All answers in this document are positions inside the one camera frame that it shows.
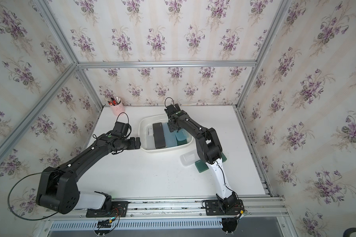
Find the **white plastic storage box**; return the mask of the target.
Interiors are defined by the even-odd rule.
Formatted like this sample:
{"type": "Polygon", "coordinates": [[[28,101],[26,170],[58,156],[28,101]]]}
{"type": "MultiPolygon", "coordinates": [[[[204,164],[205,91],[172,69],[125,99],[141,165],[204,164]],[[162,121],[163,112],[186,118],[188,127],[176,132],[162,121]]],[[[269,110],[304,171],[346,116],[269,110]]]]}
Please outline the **white plastic storage box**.
{"type": "Polygon", "coordinates": [[[185,148],[193,143],[193,137],[184,129],[171,132],[166,115],[147,117],[139,124],[138,136],[141,149],[148,153],[161,153],[185,148]]]}

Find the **light teal pencil case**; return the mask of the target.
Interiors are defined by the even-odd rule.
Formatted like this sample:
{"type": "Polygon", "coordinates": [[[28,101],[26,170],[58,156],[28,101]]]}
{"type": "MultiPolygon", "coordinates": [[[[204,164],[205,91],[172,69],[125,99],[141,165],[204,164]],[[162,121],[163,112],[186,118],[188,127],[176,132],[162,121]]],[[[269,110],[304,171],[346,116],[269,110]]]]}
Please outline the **light teal pencil case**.
{"type": "Polygon", "coordinates": [[[184,129],[175,130],[174,135],[178,142],[183,142],[187,140],[187,132],[184,129]]]}
{"type": "Polygon", "coordinates": [[[165,138],[165,143],[167,148],[177,147],[178,142],[176,136],[173,132],[169,130],[167,123],[162,123],[163,133],[165,138]]]}

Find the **black pencil case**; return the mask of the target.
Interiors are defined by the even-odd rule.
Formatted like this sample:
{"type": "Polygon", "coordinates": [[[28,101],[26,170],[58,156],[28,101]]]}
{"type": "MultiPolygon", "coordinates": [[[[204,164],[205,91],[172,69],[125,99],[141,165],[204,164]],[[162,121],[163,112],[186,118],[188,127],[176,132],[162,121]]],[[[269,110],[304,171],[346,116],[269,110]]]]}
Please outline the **black pencil case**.
{"type": "Polygon", "coordinates": [[[152,126],[154,131],[155,148],[156,149],[165,148],[166,143],[165,143],[162,123],[161,122],[154,123],[152,126]]]}

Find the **dark green pencil case front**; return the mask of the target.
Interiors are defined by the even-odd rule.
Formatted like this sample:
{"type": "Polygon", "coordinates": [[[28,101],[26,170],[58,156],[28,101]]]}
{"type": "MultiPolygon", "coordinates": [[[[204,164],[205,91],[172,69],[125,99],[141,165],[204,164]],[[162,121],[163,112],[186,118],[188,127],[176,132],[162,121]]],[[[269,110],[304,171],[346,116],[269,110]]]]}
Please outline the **dark green pencil case front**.
{"type": "MultiPolygon", "coordinates": [[[[227,161],[227,157],[225,156],[224,153],[222,153],[222,162],[226,162],[226,161],[227,161]]],[[[203,162],[202,160],[198,160],[194,164],[195,164],[195,167],[199,173],[203,173],[203,172],[209,170],[209,167],[207,166],[207,164],[205,162],[203,162]]]]}

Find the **dark green pencil case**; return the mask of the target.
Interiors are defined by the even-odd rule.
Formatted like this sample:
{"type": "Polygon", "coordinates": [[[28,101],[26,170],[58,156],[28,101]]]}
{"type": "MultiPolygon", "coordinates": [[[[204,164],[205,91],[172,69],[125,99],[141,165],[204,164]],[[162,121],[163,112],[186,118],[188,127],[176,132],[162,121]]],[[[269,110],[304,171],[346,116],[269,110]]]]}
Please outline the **dark green pencil case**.
{"type": "Polygon", "coordinates": [[[185,140],[178,140],[177,139],[177,146],[181,146],[181,145],[185,145],[185,144],[187,144],[187,139],[185,139],[185,140]]]}
{"type": "MultiPolygon", "coordinates": [[[[227,157],[225,156],[224,153],[222,153],[222,162],[226,162],[226,161],[227,161],[227,157]]],[[[203,172],[209,170],[209,167],[207,166],[207,164],[205,162],[203,162],[202,160],[198,160],[194,164],[195,164],[195,167],[199,173],[203,173],[203,172]]]]}

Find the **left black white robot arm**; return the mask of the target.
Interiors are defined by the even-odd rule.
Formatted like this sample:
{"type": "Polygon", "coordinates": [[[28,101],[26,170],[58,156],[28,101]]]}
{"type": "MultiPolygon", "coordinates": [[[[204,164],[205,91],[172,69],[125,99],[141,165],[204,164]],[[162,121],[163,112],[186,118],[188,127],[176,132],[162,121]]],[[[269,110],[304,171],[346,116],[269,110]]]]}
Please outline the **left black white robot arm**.
{"type": "Polygon", "coordinates": [[[84,193],[78,189],[78,181],[101,158],[116,155],[125,150],[138,150],[139,137],[116,136],[110,132],[95,138],[94,143],[73,159],[58,166],[46,168],[40,178],[36,204],[60,214],[76,209],[92,209],[110,212],[111,196],[103,192],[84,193]]]}

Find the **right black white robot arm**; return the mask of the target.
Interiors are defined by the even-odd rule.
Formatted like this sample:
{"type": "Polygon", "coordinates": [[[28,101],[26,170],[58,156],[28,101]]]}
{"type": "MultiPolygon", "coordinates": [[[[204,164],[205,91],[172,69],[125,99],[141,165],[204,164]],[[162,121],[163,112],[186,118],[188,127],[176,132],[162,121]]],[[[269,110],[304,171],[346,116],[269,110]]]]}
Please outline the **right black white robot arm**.
{"type": "Polygon", "coordinates": [[[186,130],[196,142],[197,154],[205,162],[215,179],[218,207],[222,214],[231,215],[236,209],[236,218],[243,216],[245,209],[237,193],[231,189],[223,168],[222,146],[214,128],[206,128],[193,120],[178,104],[165,107],[170,131],[186,130]]]}

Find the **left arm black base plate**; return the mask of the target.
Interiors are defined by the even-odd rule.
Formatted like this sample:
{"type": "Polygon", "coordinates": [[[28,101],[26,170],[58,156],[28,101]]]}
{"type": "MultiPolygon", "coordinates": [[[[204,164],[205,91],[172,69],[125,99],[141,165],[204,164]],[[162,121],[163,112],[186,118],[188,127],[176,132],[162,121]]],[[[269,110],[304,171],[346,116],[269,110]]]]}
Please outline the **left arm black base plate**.
{"type": "Polygon", "coordinates": [[[125,217],[127,213],[128,201],[112,201],[111,204],[105,203],[101,209],[88,209],[86,218],[100,218],[100,217],[125,217]]]}

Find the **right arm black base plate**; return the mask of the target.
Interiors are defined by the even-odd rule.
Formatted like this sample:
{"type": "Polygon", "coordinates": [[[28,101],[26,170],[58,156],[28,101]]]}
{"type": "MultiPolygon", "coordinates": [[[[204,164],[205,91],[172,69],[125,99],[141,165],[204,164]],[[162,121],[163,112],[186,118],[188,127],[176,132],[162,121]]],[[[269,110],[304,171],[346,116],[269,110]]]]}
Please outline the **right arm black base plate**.
{"type": "Polygon", "coordinates": [[[233,200],[231,203],[220,202],[219,200],[204,200],[202,206],[207,216],[240,216],[244,214],[245,207],[242,200],[233,200]]]}

